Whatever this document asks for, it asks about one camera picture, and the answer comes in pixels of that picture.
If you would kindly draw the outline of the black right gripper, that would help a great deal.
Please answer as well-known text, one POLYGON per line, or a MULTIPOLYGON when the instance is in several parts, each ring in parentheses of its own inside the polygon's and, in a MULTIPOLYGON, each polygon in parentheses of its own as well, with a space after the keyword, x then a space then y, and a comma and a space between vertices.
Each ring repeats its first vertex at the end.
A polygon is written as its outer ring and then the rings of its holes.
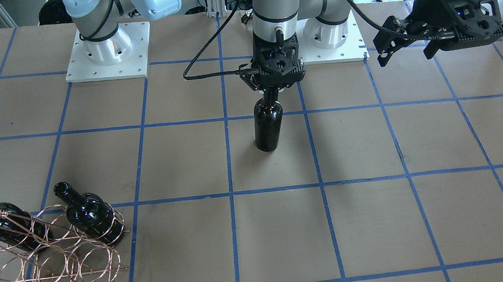
POLYGON ((253 36, 253 56, 251 63, 239 66, 240 75, 253 90, 278 88, 276 99, 283 97, 285 88, 303 80, 306 68, 299 56, 298 35, 283 40, 282 46, 253 36))

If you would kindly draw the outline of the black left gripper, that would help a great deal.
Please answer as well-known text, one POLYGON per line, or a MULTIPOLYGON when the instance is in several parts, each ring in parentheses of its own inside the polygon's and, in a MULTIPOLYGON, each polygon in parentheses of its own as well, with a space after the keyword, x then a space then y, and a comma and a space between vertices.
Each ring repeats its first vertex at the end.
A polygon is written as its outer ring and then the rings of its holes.
MULTIPOLYGON (((503 21, 497 0, 414 0, 407 20, 389 16, 383 28, 405 34, 410 20, 430 26, 431 33, 452 32, 446 39, 433 39, 424 48, 432 59, 439 51, 486 46, 503 37, 503 21)), ((414 43, 394 33, 379 30, 373 44, 379 53, 377 61, 385 67, 393 54, 414 43)))

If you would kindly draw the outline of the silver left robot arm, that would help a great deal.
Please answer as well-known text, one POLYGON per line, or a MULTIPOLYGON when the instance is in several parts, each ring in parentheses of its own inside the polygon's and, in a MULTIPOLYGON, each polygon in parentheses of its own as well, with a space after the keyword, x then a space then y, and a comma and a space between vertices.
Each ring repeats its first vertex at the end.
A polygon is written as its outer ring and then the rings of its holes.
POLYGON ((438 51, 486 46, 503 36, 503 21, 497 0, 414 0, 405 19, 389 16, 379 25, 356 6, 353 0, 301 0, 300 6, 313 10, 316 26, 341 25, 351 10, 377 30, 373 44, 379 64, 385 66, 392 55, 417 40, 428 41, 427 59, 438 51))

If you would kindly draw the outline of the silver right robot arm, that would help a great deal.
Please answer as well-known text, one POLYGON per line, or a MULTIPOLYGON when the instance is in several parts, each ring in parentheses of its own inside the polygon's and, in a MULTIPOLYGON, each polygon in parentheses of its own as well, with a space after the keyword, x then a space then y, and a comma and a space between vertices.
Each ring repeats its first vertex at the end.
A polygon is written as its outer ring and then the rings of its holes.
MULTIPOLYGON (((62 0, 77 28, 67 82, 146 77, 149 24, 186 12, 199 0, 62 0)), ((207 0, 213 13, 223 0, 207 0)), ((303 80, 297 39, 299 0, 252 0, 253 56, 249 65, 219 76, 240 76, 250 88, 276 98, 303 80)))

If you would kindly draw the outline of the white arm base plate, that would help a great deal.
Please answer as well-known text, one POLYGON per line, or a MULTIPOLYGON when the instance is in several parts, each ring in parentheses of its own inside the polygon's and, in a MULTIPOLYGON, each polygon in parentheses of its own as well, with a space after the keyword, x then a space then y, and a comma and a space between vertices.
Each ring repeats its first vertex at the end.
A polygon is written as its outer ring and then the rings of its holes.
POLYGON ((112 38, 100 42, 83 41, 76 32, 67 82, 146 78, 151 24, 139 21, 118 26, 112 38))
POLYGON ((369 58, 367 46, 354 14, 340 25, 320 23, 316 18, 297 22, 299 56, 306 65, 363 61, 369 58))

